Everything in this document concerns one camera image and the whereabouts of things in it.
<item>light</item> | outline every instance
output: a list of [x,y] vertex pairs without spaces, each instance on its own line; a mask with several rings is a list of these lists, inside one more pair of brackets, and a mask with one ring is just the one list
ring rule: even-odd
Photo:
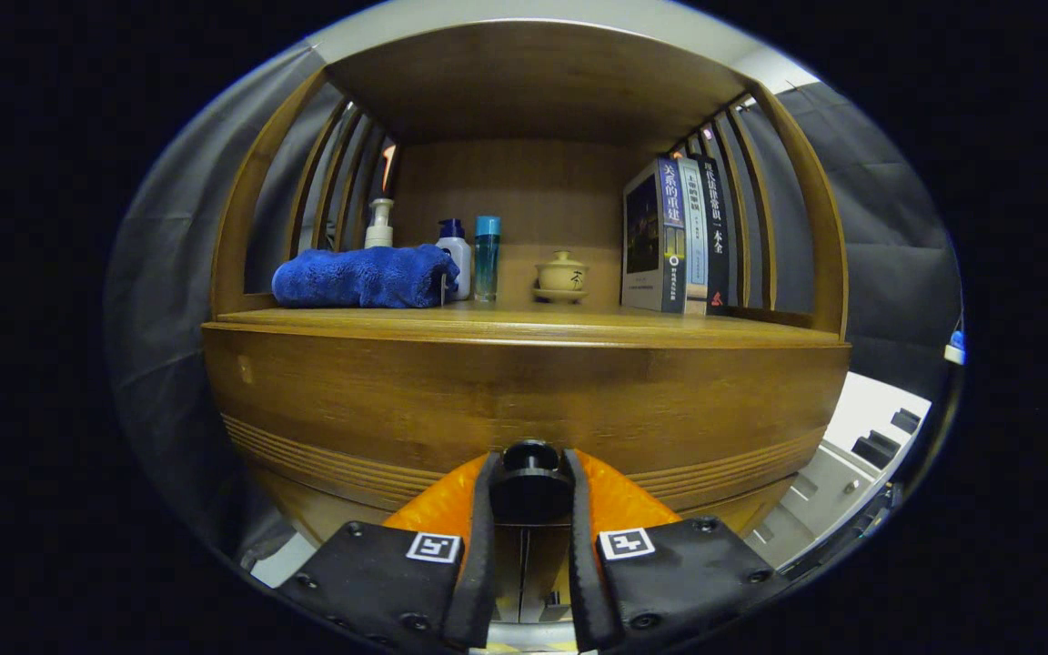
[[395,145],[392,144],[383,151],[383,158],[386,158],[387,166],[383,167],[383,192],[387,192],[387,175],[390,174],[390,162],[395,160]]

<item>soap dispenser bottle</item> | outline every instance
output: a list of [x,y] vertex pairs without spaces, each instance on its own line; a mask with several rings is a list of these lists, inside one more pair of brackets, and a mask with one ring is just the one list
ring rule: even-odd
[[374,211],[374,220],[370,221],[367,227],[366,241],[363,241],[363,248],[390,248],[391,240],[395,236],[394,228],[390,226],[390,208],[395,200],[390,198],[376,198],[370,203],[370,209]]
[[463,225],[457,218],[439,221],[439,240],[442,250],[451,256],[458,266],[458,290],[447,293],[450,301],[465,301],[472,292],[472,246],[463,240]]

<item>orange gripper part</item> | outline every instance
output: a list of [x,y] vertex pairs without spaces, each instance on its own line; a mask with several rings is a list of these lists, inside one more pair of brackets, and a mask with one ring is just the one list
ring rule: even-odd
[[630,527],[664,526],[681,521],[660,500],[629,480],[612,465],[576,451],[589,484],[589,527],[593,542],[604,530],[625,530]]
[[[472,539],[472,505],[475,501],[475,481],[487,456],[482,455],[468,463],[457,465],[436,484],[411,499],[402,509],[383,522],[386,527],[436,534],[458,534],[463,543]],[[466,548],[463,548],[463,562]]]

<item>book spine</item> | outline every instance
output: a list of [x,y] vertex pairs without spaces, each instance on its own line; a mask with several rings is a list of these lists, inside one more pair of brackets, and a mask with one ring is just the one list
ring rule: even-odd
[[722,198],[719,162],[696,156],[702,174],[706,204],[706,313],[727,313],[730,300],[730,224]]
[[706,206],[702,175],[693,158],[678,159],[683,213],[686,216],[686,313],[706,313]]
[[661,272],[661,311],[682,313],[686,306],[686,223],[682,216],[681,171],[670,157],[658,157],[661,230],[665,234]]

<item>teal bottle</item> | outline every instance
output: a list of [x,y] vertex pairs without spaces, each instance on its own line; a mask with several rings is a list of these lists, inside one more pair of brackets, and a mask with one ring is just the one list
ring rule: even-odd
[[495,302],[500,274],[500,217],[475,217],[475,280],[473,296],[482,303]]

